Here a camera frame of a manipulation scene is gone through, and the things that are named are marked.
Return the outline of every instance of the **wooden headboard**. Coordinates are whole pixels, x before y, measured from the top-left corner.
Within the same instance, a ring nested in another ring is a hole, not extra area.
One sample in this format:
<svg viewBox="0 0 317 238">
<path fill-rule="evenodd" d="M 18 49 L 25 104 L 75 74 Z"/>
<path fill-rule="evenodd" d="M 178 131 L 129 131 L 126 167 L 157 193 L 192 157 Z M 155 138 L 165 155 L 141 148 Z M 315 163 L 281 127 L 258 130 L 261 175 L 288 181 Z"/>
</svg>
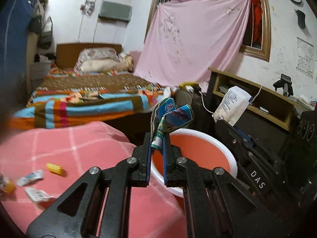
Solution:
<svg viewBox="0 0 317 238">
<path fill-rule="evenodd" d="M 73 68 L 77 62 L 79 53 L 85 48 L 112 47 L 117 53 L 122 51 L 120 44 L 106 43 L 65 43 L 58 44 L 56 48 L 56 66 L 60 69 Z"/>
</svg>

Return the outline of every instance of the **black equipment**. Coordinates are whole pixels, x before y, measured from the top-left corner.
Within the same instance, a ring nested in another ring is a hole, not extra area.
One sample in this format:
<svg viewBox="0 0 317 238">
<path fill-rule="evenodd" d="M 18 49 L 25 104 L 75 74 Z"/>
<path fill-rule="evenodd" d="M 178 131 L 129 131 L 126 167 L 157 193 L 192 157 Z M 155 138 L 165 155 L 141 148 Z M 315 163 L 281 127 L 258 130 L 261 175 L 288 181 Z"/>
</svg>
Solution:
<svg viewBox="0 0 317 238">
<path fill-rule="evenodd" d="M 246 137 L 225 121 L 217 121 L 217 138 L 237 160 L 238 178 L 255 192 L 288 230 L 299 225 L 317 198 L 316 111 L 303 112 L 283 158 L 259 140 Z"/>
<path fill-rule="evenodd" d="M 293 87 L 291 82 L 291 77 L 288 77 L 285 74 L 281 74 L 281 79 L 273 84 L 273 87 L 275 88 L 275 91 L 282 87 L 283 88 L 283 96 L 289 97 L 294 95 L 293 93 Z"/>
<path fill-rule="evenodd" d="M 285 155 L 286 172 L 301 207 L 317 197 L 317 112 L 303 112 Z"/>
<path fill-rule="evenodd" d="M 200 168 L 182 157 L 169 135 L 163 140 L 164 179 L 183 187 L 188 237 L 286 237 L 282 223 L 222 168 Z M 96 237 L 103 201 L 100 238 L 128 236 L 131 187 L 146 187 L 150 176 L 150 135 L 132 157 L 115 167 L 90 168 L 27 229 L 29 238 Z"/>
</svg>

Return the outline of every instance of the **wooden window frame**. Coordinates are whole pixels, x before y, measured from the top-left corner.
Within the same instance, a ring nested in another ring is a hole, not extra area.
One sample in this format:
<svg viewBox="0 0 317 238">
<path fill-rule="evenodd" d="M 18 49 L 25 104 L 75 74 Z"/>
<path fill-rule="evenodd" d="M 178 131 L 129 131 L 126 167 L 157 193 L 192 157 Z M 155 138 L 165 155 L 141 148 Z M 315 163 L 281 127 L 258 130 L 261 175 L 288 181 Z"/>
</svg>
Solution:
<svg viewBox="0 0 317 238">
<path fill-rule="evenodd" d="M 157 0 L 152 0 L 149 18 L 148 18 L 147 26 L 146 26 L 145 37 L 150 29 L 150 24 L 154 16 L 156 4 L 157 4 Z M 271 14 L 270 14 L 268 0 L 261 0 L 261 6 L 262 6 L 262 46 L 261 46 L 261 49 L 241 45 L 240 52 L 245 55 L 252 56 L 252 57 L 264 60 L 266 62 L 269 62 L 270 53 L 271 53 Z"/>
</svg>

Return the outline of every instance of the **white wall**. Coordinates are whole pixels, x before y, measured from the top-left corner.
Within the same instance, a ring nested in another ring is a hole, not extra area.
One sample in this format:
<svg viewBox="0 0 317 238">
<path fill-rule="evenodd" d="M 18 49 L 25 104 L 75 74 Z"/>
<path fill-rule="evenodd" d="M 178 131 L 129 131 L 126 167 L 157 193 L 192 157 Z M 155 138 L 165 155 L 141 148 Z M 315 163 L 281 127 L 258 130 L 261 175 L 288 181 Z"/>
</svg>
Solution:
<svg viewBox="0 0 317 238">
<path fill-rule="evenodd" d="M 126 31 L 125 50 L 141 50 L 145 36 L 146 24 L 152 0 L 132 0 L 134 15 Z M 305 0 L 302 5 L 293 4 L 290 0 L 268 0 L 272 21 L 272 48 L 270 62 L 239 54 L 230 69 L 240 77 L 273 89 L 272 84 L 284 73 L 291 77 L 295 95 L 308 98 L 317 97 L 317 19 Z M 297 24 L 294 9 L 306 14 L 306 29 Z M 315 71 L 313 78 L 295 69 L 297 65 L 297 37 L 314 45 Z"/>
<path fill-rule="evenodd" d="M 267 63 L 250 56 L 239 54 L 230 72 L 264 84 L 273 89 L 272 84 L 277 81 L 281 73 L 291 77 L 295 95 L 305 95 L 307 98 L 317 97 L 317 19 L 305 0 L 302 5 L 296 5 L 290 0 L 268 0 L 271 13 L 272 47 L 270 62 Z M 306 14 L 306 28 L 301 29 L 297 24 L 296 10 Z M 315 70 L 313 78 L 296 70 L 297 65 L 297 37 L 314 46 Z"/>
<path fill-rule="evenodd" d="M 107 1 L 130 5 L 132 0 Z M 95 11 L 91 16 L 83 15 L 79 8 L 84 2 L 85 0 L 49 0 L 46 17 L 51 16 L 53 21 L 54 44 L 49 50 L 41 50 L 40 52 L 55 51 L 58 43 L 77 42 L 78 40 L 80 42 L 93 42 L 95 31 L 95 42 L 119 44 L 124 42 L 127 23 L 122 21 L 99 21 L 98 13 L 102 0 L 96 0 Z"/>
<path fill-rule="evenodd" d="M 132 0 L 132 17 L 123 43 L 125 51 L 142 50 L 151 2 L 152 0 Z"/>
</svg>

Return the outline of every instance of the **poster on wall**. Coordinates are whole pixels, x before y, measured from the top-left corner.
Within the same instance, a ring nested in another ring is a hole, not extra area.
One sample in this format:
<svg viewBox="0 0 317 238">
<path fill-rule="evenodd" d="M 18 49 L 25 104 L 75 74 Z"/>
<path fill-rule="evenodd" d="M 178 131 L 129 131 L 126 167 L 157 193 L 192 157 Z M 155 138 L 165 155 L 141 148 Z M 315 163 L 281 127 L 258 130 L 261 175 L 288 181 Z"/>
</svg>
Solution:
<svg viewBox="0 0 317 238">
<path fill-rule="evenodd" d="M 314 46 L 299 37 L 297 37 L 297 58 L 296 70 L 313 78 Z"/>
</svg>

